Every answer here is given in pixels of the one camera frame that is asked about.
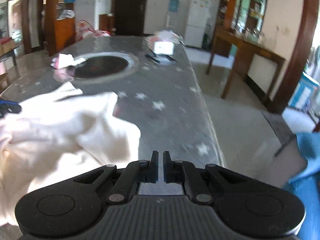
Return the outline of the cream white garment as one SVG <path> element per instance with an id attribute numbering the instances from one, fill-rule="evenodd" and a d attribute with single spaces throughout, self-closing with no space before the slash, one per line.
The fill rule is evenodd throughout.
<path id="1" fill-rule="evenodd" d="M 15 206 L 31 191 L 138 159 L 140 130 L 114 116 L 117 101 L 114 92 L 85 96 L 67 82 L 1 119 L 2 225 L 17 225 Z"/>

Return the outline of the round black induction cooktop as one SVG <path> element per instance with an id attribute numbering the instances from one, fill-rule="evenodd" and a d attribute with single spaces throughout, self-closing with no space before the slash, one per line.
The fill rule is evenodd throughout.
<path id="1" fill-rule="evenodd" d="M 75 66 L 73 76 L 81 79 L 108 76 L 122 72 L 128 65 L 127 60 L 117 56 L 92 57 Z"/>

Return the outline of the polka dot play tent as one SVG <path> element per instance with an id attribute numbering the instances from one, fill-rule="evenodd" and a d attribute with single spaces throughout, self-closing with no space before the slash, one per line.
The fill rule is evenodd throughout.
<path id="1" fill-rule="evenodd" d="M 79 20 L 75 24 L 75 41 L 78 42 L 89 37 L 110 37 L 108 31 L 95 30 L 86 20 Z"/>

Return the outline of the wooden shelf cabinet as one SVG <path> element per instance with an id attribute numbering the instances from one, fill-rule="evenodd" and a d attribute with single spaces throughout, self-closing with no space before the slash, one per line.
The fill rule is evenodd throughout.
<path id="1" fill-rule="evenodd" d="M 37 0 L 39 43 L 52 56 L 75 42 L 75 0 Z"/>

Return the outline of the tissue box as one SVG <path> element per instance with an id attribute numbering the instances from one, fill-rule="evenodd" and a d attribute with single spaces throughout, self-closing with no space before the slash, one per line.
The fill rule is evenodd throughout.
<path id="1" fill-rule="evenodd" d="M 145 38 L 148 48 L 156 55 L 173 55 L 180 37 L 170 30 L 161 30 Z"/>

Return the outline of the wooden console table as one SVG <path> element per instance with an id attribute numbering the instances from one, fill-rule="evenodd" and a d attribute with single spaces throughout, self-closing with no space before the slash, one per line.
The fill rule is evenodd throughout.
<path id="1" fill-rule="evenodd" d="M 231 33 L 230 31 L 227 31 L 223 28 L 217 28 L 214 31 L 212 47 L 210 50 L 210 60 L 208 63 L 206 74 L 210 73 L 210 69 L 212 67 L 214 55 L 216 53 L 217 48 L 220 46 L 219 45 L 220 41 L 233 44 L 237 47 L 237 52 L 236 52 L 236 55 L 234 58 L 234 63 L 233 63 L 232 69 L 229 73 L 224 90 L 221 94 L 221 98 L 225 99 L 227 97 L 229 89 L 231 88 L 232 81 L 233 81 L 234 76 L 236 74 L 239 75 L 242 79 L 246 78 L 246 76 L 249 72 L 249 68 L 251 66 L 254 55 L 259 55 L 260 57 L 268 59 L 276 64 L 276 71 L 274 72 L 274 76 L 273 76 L 273 79 L 270 83 L 270 86 L 269 86 L 267 92 L 265 93 L 265 95 L 260 100 L 264 106 L 267 106 L 270 103 L 271 92 L 276 84 L 279 73 L 280 73 L 286 59 L 283 58 L 282 56 L 260 46 L 257 43 L 251 42 L 247 38 L 244 38 L 240 35 L 236 35 L 234 33 Z"/>

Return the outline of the water dispenser with bottle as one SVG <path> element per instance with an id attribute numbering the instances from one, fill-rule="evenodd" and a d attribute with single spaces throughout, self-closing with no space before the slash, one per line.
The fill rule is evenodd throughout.
<path id="1" fill-rule="evenodd" d="M 168 5 L 167 18 L 165 27 L 173 32 L 177 32 L 178 28 L 178 8 L 179 0 L 170 0 Z"/>

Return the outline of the dark wooden door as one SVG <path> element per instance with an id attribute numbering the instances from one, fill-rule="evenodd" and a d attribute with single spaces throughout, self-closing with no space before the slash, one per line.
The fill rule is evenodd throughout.
<path id="1" fill-rule="evenodd" d="M 142 36 L 147 0 L 112 0 L 116 34 Z"/>

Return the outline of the white refrigerator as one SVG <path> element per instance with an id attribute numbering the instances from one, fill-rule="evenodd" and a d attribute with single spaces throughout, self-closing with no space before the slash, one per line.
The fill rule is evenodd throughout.
<path id="1" fill-rule="evenodd" d="M 189 47 L 201 48 L 210 18 L 209 0 L 190 0 L 187 23 L 184 33 L 184 44 Z"/>

